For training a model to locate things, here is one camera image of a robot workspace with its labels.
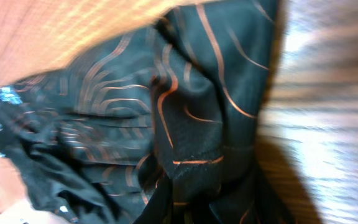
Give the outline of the black printed cycling jersey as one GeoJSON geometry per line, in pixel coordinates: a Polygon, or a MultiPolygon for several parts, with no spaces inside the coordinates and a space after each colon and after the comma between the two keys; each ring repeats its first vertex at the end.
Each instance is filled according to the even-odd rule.
{"type": "Polygon", "coordinates": [[[0,154],[70,223],[294,223],[255,156],[277,1],[180,6],[0,88],[0,154]]]}

